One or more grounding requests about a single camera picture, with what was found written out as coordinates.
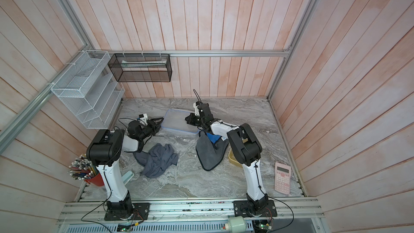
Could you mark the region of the clear lunch box blue rim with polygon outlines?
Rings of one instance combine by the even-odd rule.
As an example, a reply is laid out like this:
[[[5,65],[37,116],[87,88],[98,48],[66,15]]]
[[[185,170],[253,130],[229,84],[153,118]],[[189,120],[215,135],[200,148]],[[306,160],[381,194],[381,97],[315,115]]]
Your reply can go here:
[[[169,109],[163,118],[161,128],[177,135],[196,135],[199,129],[187,124],[185,120],[190,114],[187,110]]]

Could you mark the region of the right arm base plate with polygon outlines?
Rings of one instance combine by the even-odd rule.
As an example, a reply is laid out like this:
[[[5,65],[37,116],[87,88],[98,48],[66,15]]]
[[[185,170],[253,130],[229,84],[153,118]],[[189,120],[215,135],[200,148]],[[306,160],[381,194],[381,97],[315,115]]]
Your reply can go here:
[[[276,205],[273,200],[256,207],[248,200],[234,201],[234,214],[241,217],[277,217]]]

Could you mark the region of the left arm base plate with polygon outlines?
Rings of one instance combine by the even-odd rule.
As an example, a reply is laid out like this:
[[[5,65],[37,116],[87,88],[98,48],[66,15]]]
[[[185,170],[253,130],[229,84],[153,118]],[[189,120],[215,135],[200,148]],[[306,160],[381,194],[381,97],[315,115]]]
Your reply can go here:
[[[148,219],[150,203],[108,203],[104,221],[139,220]]]

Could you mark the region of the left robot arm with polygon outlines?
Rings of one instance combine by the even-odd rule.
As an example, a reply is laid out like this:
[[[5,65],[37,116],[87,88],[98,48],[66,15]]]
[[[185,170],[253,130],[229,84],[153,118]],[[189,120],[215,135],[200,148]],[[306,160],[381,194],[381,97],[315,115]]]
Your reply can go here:
[[[147,119],[143,114],[139,119],[130,121],[126,130],[99,130],[88,146],[86,157],[102,177],[107,192],[107,211],[110,213],[130,215],[134,209],[119,168],[121,152],[140,153],[146,140],[160,130],[163,120]]]

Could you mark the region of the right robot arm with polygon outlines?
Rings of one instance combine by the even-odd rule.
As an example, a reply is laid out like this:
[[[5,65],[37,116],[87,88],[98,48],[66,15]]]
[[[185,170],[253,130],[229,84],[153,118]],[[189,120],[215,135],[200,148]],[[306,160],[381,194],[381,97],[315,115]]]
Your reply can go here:
[[[201,127],[207,133],[228,140],[236,160],[243,166],[247,182],[247,200],[255,210],[265,208],[268,195],[260,173],[262,146],[249,124],[233,125],[213,117],[208,103],[198,100],[193,104],[195,112],[185,120]]]

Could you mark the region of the dark grey cloth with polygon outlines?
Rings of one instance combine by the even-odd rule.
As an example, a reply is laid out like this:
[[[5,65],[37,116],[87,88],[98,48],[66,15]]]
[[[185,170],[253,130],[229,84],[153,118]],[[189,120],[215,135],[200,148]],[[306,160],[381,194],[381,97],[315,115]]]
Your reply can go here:
[[[170,144],[161,145],[157,143],[148,152],[134,152],[136,161],[144,169],[141,176],[147,178],[158,178],[171,166],[176,166],[179,155]]]

